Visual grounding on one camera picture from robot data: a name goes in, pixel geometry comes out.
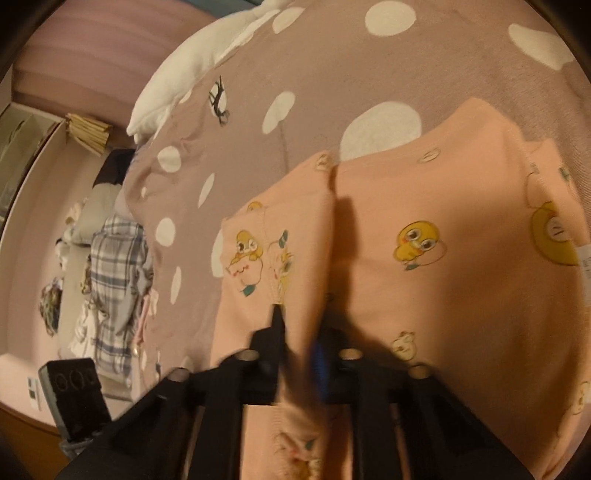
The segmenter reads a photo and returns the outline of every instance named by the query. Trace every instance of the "white polka dot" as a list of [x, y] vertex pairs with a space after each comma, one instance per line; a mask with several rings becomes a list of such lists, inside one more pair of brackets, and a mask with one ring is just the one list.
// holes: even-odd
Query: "white polka dot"
[[173, 281], [170, 284], [170, 303], [174, 305], [177, 301], [178, 292], [181, 289], [182, 273], [181, 267], [177, 267], [174, 272]]
[[215, 177], [216, 177], [215, 173], [212, 173], [209, 177], [207, 177], [207, 180], [205, 181], [205, 183], [203, 183], [203, 187], [201, 188], [201, 193], [199, 194], [199, 202], [197, 203], [197, 208], [199, 208], [201, 205], [203, 205], [203, 202], [205, 202], [205, 199], [208, 197], [209, 192], [212, 191], [213, 181], [214, 181]]
[[267, 135], [276, 129], [279, 122], [285, 120], [295, 102], [296, 96], [293, 92], [281, 92], [277, 95], [262, 122], [262, 132]]
[[[216, 83], [214, 83], [212, 89], [209, 90], [209, 93], [210, 93], [212, 99], [217, 97], [217, 94], [219, 93], [220, 86], [219, 86], [218, 82], [219, 82], [219, 80]], [[220, 112], [225, 112], [227, 106], [228, 106], [228, 97], [226, 96], [226, 91], [224, 90], [222, 92], [222, 94], [220, 95], [219, 102], [217, 103], [217, 108]], [[209, 109], [212, 111], [212, 115], [217, 118], [216, 111], [213, 108], [213, 105], [211, 102], [209, 102]]]
[[266, 24], [271, 18], [277, 15], [279, 12], [280, 10], [270, 10], [261, 18], [256, 19], [253, 23], [251, 23], [250, 25], [248, 25], [248, 27], [245, 28], [245, 30], [234, 41], [234, 43], [236, 43], [236, 45], [238, 46], [246, 45], [248, 42], [252, 40], [252, 37], [254, 36], [255, 32], [264, 24]]
[[163, 218], [156, 227], [156, 241], [163, 247], [170, 247], [176, 233], [174, 222], [168, 217]]
[[181, 167], [181, 154], [176, 147], [165, 147], [158, 152], [158, 163], [167, 173], [174, 173]]
[[509, 25], [509, 36], [523, 53], [553, 70], [560, 70], [574, 60], [573, 53], [558, 35], [514, 23]]
[[216, 241], [213, 243], [212, 248], [212, 274], [216, 278], [223, 277], [223, 266], [220, 257], [223, 251], [223, 235], [220, 230], [217, 233]]
[[179, 103], [184, 103], [184, 102], [186, 102], [187, 100], [189, 100], [189, 98], [191, 98], [191, 92], [192, 92], [192, 91], [193, 91], [193, 89], [191, 89], [191, 90], [189, 90], [187, 93], [185, 93], [185, 94], [183, 95], [183, 98], [181, 98], [181, 99], [180, 99], [178, 102], [179, 102]]
[[420, 136], [421, 117], [410, 105], [380, 103], [347, 127], [340, 141], [340, 160], [390, 150]]
[[402, 2], [386, 0], [365, 14], [365, 27], [377, 37], [391, 37], [408, 30], [417, 19], [413, 8]]
[[303, 12], [304, 9], [302, 7], [291, 7], [283, 10], [283, 12], [277, 15], [275, 20], [273, 20], [273, 32], [283, 32], [295, 22]]
[[152, 317], [156, 317], [158, 313], [158, 299], [160, 298], [160, 294], [157, 290], [153, 288], [150, 290], [150, 315]]

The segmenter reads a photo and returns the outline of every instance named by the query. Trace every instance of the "white pillow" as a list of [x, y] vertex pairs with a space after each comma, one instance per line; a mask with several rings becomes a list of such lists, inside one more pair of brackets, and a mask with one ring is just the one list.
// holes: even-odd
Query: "white pillow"
[[291, 0], [265, 0], [260, 6], [220, 18], [191, 35], [172, 52], [139, 94], [127, 134], [146, 142], [166, 121], [174, 105], [223, 56], [233, 40], [267, 12]]

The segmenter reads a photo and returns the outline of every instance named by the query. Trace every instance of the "pink fabric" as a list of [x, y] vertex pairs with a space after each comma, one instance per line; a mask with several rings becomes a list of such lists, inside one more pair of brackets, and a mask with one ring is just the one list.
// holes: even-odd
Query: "pink fabric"
[[163, 60], [213, 20], [178, 0], [67, 0], [17, 59], [14, 98], [125, 128]]
[[327, 292], [354, 345], [431, 365], [535, 478], [555, 477], [589, 427], [591, 335], [575, 250], [589, 231], [554, 143], [471, 99], [411, 143], [332, 164], [312, 156], [222, 223], [212, 365], [273, 303], [288, 351], [276, 405], [247, 408], [242, 479], [350, 478], [350, 437], [329, 443], [345, 418], [330, 425], [309, 380]]

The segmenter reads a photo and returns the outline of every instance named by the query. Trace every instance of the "yellow duck print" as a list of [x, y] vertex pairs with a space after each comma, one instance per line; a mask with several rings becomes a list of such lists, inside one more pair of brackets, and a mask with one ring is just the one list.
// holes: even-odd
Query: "yellow duck print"
[[236, 255], [232, 258], [230, 265], [237, 263], [244, 257], [254, 262], [262, 256], [262, 247], [247, 230], [241, 230], [236, 236]]
[[236, 254], [226, 269], [232, 282], [245, 297], [250, 296], [261, 281], [263, 249], [246, 230], [236, 236]]
[[[405, 270], [413, 270], [421, 265], [429, 265], [445, 254], [439, 229], [431, 222], [424, 220], [404, 227], [398, 234], [397, 243], [398, 246], [394, 250], [394, 259], [402, 262]], [[427, 262], [420, 262], [420, 257], [435, 249], [438, 245], [443, 247], [438, 254]]]
[[548, 260], [560, 265], [578, 265], [573, 244], [553, 202], [545, 202], [531, 216], [534, 244]]

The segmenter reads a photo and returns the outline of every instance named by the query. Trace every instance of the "peach baby garment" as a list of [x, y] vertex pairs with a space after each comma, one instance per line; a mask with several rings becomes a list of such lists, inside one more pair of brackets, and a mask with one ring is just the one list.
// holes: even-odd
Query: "peach baby garment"
[[243, 479], [351, 477], [346, 415], [319, 403], [309, 375], [325, 308], [368, 355], [431, 365], [537, 479], [589, 428], [579, 198], [553, 142], [525, 142], [487, 103], [334, 168], [316, 154], [222, 232], [212, 363], [246, 347], [274, 303], [287, 332], [276, 405], [246, 409]]

